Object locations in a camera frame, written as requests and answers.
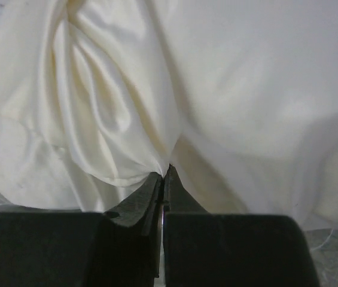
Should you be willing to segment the cream satin pillowcase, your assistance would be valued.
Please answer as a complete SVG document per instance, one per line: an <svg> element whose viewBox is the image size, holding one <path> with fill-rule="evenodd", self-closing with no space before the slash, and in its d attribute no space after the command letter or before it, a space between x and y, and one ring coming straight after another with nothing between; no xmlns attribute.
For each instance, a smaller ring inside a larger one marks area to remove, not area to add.
<svg viewBox="0 0 338 287"><path fill-rule="evenodd" d="M338 1L9 1L0 203L103 212L175 166L215 213L338 228Z"/></svg>

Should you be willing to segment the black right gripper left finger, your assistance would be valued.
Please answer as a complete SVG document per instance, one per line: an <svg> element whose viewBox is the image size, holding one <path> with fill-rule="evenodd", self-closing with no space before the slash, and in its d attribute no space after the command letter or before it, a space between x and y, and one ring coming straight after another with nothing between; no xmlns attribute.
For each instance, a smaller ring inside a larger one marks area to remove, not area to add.
<svg viewBox="0 0 338 287"><path fill-rule="evenodd" d="M162 178L104 212L0 205L0 286L153 286Z"/></svg>

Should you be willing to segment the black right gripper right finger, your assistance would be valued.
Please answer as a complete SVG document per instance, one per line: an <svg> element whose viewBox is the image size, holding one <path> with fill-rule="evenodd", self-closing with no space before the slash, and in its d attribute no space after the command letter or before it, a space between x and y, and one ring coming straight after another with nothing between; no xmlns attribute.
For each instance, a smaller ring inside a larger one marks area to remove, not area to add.
<svg viewBox="0 0 338 287"><path fill-rule="evenodd" d="M215 214L165 176L163 249L167 286L318 286L306 238L282 215Z"/></svg>

